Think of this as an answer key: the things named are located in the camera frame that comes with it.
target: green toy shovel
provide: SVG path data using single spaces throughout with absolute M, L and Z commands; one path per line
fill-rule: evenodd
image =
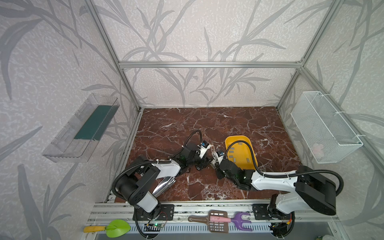
M 126 234 L 131 230 L 130 225 L 121 219 L 111 221 L 108 226 L 88 226 L 85 227 L 83 232 L 98 232 L 105 231 L 108 237 L 119 237 Z

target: clear plastic shelf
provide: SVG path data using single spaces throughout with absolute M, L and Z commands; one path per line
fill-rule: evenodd
M 87 162 L 120 104 L 116 97 L 91 94 L 45 148 L 54 162 Z

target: yellow plastic tray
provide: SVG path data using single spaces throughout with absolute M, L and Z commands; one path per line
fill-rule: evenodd
M 252 143 L 249 140 L 249 138 L 243 135 L 237 135 L 237 136 L 229 136 L 225 139 L 225 148 L 228 149 L 229 145 L 231 145 L 233 142 L 238 140 L 246 141 L 252 147 Z M 248 146 L 244 143 L 241 143 L 241 142 L 235 143 L 231 147 L 231 149 L 228 151 L 227 157 L 229 161 L 234 162 L 236 166 L 238 166 L 241 169 L 256 170 L 252 162 L 251 152 L 249 151 Z M 255 161 L 256 161 L 256 166 L 258 166 L 256 155 L 255 155 Z

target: yellow handle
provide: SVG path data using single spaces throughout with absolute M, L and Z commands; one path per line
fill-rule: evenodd
M 88 226 L 85 227 L 83 232 L 98 232 L 98 231 L 104 231 L 105 226 Z

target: wall-mounted acrylic shelf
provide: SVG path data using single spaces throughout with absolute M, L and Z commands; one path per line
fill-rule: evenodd
M 91 94 L 43 156 L 54 162 L 87 162 L 119 106 L 116 97 Z
M 303 92 L 291 115 L 318 163 L 339 162 L 363 144 L 320 91 Z

